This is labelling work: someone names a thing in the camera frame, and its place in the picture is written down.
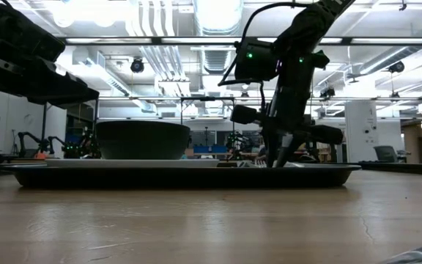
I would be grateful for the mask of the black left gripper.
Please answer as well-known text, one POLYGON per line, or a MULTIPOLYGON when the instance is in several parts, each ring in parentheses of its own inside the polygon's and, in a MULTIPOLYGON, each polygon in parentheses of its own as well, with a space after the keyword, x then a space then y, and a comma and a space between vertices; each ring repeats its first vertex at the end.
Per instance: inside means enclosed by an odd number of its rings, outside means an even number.
POLYGON ((53 63, 26 54, 3 40, 0 40, 0 92, 54 106, 99 98, 99 92, 79 77, 71 73, 61 76, 53 63))

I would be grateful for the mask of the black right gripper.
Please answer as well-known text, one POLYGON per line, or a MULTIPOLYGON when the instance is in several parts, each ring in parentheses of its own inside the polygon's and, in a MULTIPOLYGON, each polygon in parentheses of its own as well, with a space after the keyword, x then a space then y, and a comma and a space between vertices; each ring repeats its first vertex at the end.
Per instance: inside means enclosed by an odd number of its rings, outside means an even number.
POLYGON ((273 167, 275 159, 275 166, 283 167, 306 139, 328 144, 342 142, 344 135, 341 129, 313 125, 306 122, 304 117, 307 101, 311 97, 314 70, 324 68, 329 61, 323 51, 287 55, 279 68, 275 93, 267 109, 258 112, 237 105, 232 111, 231 121, 239 124, 259 123, 262 127, 267 167, 273 167))

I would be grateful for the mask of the black round bowl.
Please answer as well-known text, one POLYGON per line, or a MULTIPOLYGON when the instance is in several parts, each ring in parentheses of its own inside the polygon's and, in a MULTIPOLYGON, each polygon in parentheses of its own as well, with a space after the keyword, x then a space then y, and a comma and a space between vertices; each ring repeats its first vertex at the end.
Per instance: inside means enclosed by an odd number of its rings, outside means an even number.
POLYGON ((99 122, 95 132, 104 159, 178 160, 190 137, 188 126, 147 120, 99 122))

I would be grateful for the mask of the white round plate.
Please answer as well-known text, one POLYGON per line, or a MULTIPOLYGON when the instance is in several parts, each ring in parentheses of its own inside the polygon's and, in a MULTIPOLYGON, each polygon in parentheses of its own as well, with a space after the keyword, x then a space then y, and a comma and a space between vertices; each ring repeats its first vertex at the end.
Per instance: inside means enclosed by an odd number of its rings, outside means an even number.
POLYGON ((66 168, 215 168, 219 160, 47 159, 45 162, 48 166, 66 168))

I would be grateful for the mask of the black plastic serving tray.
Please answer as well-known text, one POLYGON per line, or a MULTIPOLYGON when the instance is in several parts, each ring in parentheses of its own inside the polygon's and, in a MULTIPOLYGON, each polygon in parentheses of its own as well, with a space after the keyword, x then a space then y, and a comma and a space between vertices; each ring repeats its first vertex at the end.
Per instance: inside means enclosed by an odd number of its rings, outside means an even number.
POLYGON ((76 168, 21 165, 7 168, 27 188, 330 188, 344 185, 358 165, 293 167, 76 168))

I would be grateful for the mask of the dark shelving rack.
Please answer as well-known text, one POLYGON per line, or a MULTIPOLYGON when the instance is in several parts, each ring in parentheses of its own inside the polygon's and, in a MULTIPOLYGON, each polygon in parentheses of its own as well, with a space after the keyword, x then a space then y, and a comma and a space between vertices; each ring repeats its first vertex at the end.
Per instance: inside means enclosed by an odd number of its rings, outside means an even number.
POLYGON ((45 111, 46 154, 49 158, 99 158, 94 135, 93 108, 84 104, 67 109, 49 105, 45 111))

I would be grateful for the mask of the background black robot arms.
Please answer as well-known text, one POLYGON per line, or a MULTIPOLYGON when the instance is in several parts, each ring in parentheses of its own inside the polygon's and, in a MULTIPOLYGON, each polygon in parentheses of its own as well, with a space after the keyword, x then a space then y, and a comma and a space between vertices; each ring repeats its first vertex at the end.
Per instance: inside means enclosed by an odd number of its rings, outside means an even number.
POLYGON ((19 132, 18 138, 20 149, 19 158, 46 159, 55 154, 53 143, 57 141, 61 144, 63 158, 100 158, 101 153, 97 141, 93 135, 85 133, 78 141, 63 141, 57 136, 48 136, 46 139, 39 139, 29 132, 19 132), (25 137, 28 136, 37 143, 37 149, 29 150, 25 145, 25 137))

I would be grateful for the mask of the blue storage bins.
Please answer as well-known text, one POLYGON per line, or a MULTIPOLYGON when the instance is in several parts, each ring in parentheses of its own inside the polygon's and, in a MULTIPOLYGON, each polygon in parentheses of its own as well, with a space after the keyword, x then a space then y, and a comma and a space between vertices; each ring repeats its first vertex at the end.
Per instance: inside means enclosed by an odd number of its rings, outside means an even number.
POLYGON ((224 145, 213 145, 213 146, 195 146, 193 153, 204 155, 205 153, 227 153, 228 148, 224 145))

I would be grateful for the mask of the white square column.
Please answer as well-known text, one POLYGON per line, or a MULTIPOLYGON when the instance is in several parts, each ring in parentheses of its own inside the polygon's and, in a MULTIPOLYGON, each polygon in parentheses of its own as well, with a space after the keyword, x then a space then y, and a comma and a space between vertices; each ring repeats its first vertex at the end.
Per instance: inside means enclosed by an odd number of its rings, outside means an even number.
POLYGON ((377 111, 374 101, 354 100, 345 104, 347 160, 350 163, 375 161, 378 145, 377 111))

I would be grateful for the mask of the grey office chair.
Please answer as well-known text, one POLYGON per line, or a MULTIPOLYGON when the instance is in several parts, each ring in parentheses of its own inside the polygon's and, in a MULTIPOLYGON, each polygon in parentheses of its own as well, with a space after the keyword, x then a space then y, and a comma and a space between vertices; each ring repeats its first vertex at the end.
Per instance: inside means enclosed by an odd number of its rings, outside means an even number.
POLYGON ((374 147, 374 151, 377 155, 377 160, 383 163, 397 163, 398 157, 396 151, 392 146, 382 145, 374 147))

